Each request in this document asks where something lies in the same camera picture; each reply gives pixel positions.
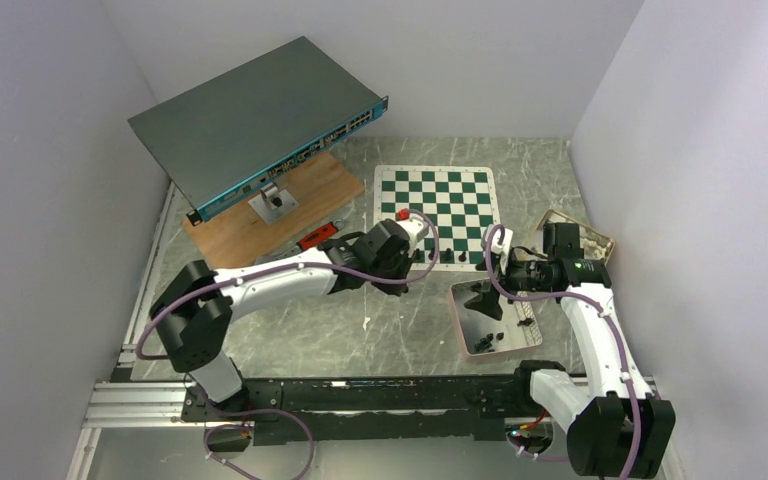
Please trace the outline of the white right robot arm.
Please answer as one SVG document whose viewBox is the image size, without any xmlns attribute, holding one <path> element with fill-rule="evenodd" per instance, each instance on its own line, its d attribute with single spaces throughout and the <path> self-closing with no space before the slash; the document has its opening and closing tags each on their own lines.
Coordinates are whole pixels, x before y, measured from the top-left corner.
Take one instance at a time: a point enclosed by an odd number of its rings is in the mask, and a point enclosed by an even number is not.
<svg viewBox="0 0 768 480">
<path fill-rule="evenodd" d="M 605 263 L 586 258 L 579 225 L 547 223 L 542 231 L 542 257 L 519 260 L 511 231 L 500 224 L 488 227 L 476 266 L 488 278 L 465 306 L 499 320 L 502 299 L 556 300 L 574 332 L 587 386 L 576 385 L 556 363 L 524 361 L 517 370 L 521 381 L 510 391 L 513 406 L 524 415 L 547 412 L 566 435 L 567 458 L 578 475 L 652 479 L 673 432 L 675 410 L 638 371 L 617 319 Z"/>
</svg>

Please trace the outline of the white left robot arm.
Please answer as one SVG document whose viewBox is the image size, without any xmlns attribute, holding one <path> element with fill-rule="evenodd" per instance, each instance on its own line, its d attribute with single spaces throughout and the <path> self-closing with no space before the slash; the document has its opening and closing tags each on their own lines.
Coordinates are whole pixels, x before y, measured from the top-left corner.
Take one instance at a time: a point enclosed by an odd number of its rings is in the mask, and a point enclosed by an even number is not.
<svg viewBox="0 0 768 480">
<path fill-rule="evenodd" d="M 420 212 L 404 210 L 367 232 L 329 239 L 300 254 L 245 268 L 212 269 L 205 261 L 187 264 L 150 311 L 138 342 L 157 333 L 168 360 L 206 393 L 208 407 L 224 420 L 247 406 L 244 379 L 224 351 L 232 322 L 293 299 L 352 291 L 371 284 L 400 296 L 417 245 L 435 230 Z"/>
</svg>

